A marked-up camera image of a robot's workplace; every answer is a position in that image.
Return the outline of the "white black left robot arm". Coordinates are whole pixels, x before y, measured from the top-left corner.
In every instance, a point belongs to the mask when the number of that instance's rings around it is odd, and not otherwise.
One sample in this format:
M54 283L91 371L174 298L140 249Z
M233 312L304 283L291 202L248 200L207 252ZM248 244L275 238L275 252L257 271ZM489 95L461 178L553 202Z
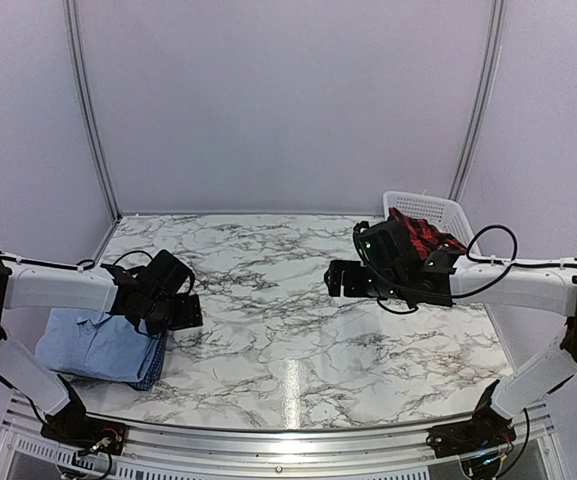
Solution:
M74 407L76 393L32 353L53 308L125 318L149 334L199 328L203 315L195 274L161 250L145 265L55 263L0 249L0 378L56 416L54 426L74 445L93 438L94 423Z

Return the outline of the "navy checked shirt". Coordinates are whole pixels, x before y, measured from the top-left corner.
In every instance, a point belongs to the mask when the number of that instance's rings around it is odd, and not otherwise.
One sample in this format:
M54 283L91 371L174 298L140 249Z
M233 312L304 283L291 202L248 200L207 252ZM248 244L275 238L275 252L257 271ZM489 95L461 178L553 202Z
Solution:
M152 340L150 349L140 368L136 382L128 382L128 386L135 391L150 391L160 380L164 366L168 332L158 335Z

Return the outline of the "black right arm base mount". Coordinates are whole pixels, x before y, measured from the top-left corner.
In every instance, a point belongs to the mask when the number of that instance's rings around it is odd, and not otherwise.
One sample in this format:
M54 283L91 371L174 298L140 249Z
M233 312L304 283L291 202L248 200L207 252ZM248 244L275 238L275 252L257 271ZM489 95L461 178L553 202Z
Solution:
M437 458L508 445L516 440L512 421L492 409L492 396L499 383L496 380L484 390L468 420L436 425L428 430L426 444Z

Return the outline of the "light blue long sleeve shirt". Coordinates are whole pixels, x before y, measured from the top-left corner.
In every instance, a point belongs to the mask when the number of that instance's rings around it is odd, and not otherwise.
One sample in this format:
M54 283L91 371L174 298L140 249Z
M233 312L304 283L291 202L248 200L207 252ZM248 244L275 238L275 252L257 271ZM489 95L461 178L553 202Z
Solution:
M160 337L135 328L122 316L54 308L35 356L47 368L120 383L146 378Z

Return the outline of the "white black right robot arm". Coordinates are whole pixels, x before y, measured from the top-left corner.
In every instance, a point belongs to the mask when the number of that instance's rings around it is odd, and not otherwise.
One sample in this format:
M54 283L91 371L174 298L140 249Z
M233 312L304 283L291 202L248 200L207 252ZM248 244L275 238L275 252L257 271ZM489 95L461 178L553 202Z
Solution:
M577 375L577 254L523 259L518 242L506 257L476 253L449 235L421 239L395 219L360 222L351 232L354 260L333 260L323 281L332 297L400 300L422 306L481 305L510 354L512 374L482 395L463 438L483 448L508 421Z

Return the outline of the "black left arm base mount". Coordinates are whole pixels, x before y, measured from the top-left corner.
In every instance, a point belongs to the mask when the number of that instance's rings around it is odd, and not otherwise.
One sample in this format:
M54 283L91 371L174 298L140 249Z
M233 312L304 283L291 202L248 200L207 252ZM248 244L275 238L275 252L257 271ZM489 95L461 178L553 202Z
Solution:
M49 440L78 447L85 453L120 455L127 426L124 423L91 417L75 390L65 384L68 403L54 415L45 414L40 435Z

